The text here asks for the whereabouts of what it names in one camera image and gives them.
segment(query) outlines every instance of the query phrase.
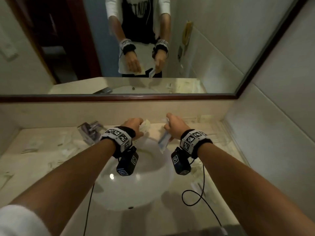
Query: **marble countertop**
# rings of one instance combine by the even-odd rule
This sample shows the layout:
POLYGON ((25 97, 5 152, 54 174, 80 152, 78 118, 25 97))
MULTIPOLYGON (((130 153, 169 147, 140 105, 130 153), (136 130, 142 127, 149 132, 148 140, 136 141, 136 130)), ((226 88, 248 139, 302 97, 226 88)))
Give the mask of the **marble countertop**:
MULTIPOLYGON (((163 125, 151 124, 150 137, 158 140, 164 132, 163 125)), ((189 125, 203 130, 215 145, 243 161, 221 122, 189 125)), ((173 152, 178 144, 179 141, 174 140, 168 149, 173 152)), ((21 130, 0 158, 0 206, 8 204, 45 174, 87 147, 76 127, 21 130), (38 148, 38 151, 21 154, 26 148, 38 148)), ((237 219, 207 171, 205 174, 205 199, 230 234, 242 235, 237 219)), ((202 179, 202 163, 195 160, 191 173, 186 176, 175 174, 171 186, 160 198, 132 210, 106 210, 99 207, 92 196, 85 235, 198 235, 204 231, 221 235, 218 222, 205 202, 201 200, 197 205, 187 207, 181 200, 182 192, 192 189, 192 182, 202 184, 202 179)), ((83 235, 90 195, 88 193, 85 197, 62 235, 83 235)), ((198 198, 193 193, 185 195, 187 203, 193 203, 198 198)))
POLYGON ((93 94, 106 87, 130 87, 117 90, 119 94, 207 93, 199 79, 97 77, 54 85, 48 94, 93 94))

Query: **white sleeve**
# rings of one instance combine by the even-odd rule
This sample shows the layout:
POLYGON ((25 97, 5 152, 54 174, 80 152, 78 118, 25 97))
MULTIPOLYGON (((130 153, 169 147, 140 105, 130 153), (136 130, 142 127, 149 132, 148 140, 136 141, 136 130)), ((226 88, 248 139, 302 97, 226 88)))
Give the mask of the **white sleeve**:
POLYGON ((160 6, 160 15, 164 13, 171 14, 171 0, 158 0, 160 6))
POLYGON ((121 0, 105 0, 107 18, 116 16, 122 22, 121 0))
POLYGON ((0 236, 51 236, 43 221, 23 206, 0 209, 0 236))

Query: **black cable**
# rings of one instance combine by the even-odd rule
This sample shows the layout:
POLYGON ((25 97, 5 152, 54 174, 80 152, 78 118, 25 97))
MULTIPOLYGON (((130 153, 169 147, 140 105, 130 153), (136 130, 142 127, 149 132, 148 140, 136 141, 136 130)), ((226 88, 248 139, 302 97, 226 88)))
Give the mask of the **black cable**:
POLYGON ((221 224, 220 220, 218 219, 218 217, 216 216, 215 212, 214 212, 213 209, 210 207, 210 205, 208 204, 208 202, 202 197, 203 191, 204 191, 204 184, 205 184, 205 180, 204 180, 204 179, 205 179, 205 173, 204 173, 204 165, 203 165, 203 186, 202 186, 201 195, 198 194, 198 193, 197 193, 196 191, 194 191, 194 190, 185 190, 185 191, 182 193, 182 195, 181 195, 181 199, 182 199, 183 203, 184 203, 185 205, 187 205, 187 206, 194 206, 194 205, 196 205, 201 199, 203 199, 203 201, 207 204, 207 206, 210 208, 210 210, 212 211, 212 213, 215 215, 215 218, 217 219, 217 221, 218 221, 220 227, 222 227, 222 224, 221 224), (184 198, 183 198, 185 192, 193 192, 193 193, 199 195, 200 198, 197 200, 197 202, 195 202, 195 203, 189 205, 189 204, 187 204, 187 203, 184 201, 184 198))
POLYGON ((92 192, 91 192, 90 201, 89 201, 89 206, 88 206, 88 212, 87 212, 87 214, 86 214, 86 220, 85 220, 85 227, 84 227, 83 236, 85 236, 86 226, 88 225, 89 210, 90 210, 90 204, 91 204, 92 194, 93 194, 93 190, 94 190, 94 185, 95 185, 95 184, 93 184, 93 187, 92 187, 92 192))

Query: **reflected sink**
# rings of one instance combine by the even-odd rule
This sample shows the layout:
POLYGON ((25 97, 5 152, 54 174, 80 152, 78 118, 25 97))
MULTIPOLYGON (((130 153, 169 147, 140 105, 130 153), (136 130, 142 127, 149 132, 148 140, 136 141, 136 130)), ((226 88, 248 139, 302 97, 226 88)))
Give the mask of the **reflected sink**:
POLYGON ((131 176, 116 172, 118 160, 111 158, 99 177, 92 199, 108 210, 127 210, 159 198, 174 178, 171 152, 159 150, 156 140, 141 138, 135 143, 139 160, 131 176))
POLYGON ((158 91, 148 88, 140 88, 133 86, 123 86, 113 89, 112 94, 157 94, 158 91))

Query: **reflected hand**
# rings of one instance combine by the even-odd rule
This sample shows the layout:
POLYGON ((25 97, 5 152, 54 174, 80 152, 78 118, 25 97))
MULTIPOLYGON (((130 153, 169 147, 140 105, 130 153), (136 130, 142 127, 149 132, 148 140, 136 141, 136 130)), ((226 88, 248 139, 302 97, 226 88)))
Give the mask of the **reflected hand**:
POLYGON ((173 138, 180 140, 183 133, 191 129, 181 117, 171 113, 168 113, 166 116, 169 119, 169 124, 165 124, 164 129, 168 131, 173 138))
POLYGON ((140 63, 134 51, 129 51, 125 55, 126 63, 130 72, 141 73, 140 63))
POLYGON ((137 140, 140 137, 143 137, 144 133, 139 131, 140 125, 143 123, 142 118, 129 118, 125 121, 121 126, 122 127, 129 127, 136 132, 136 136, 132 140, 137 140))
POLYGON ((158 52, 155 56, 155 73, 156 74, 158 74, 162 71, 166 59, 167 59, 166 51, 158 50, 158 52))

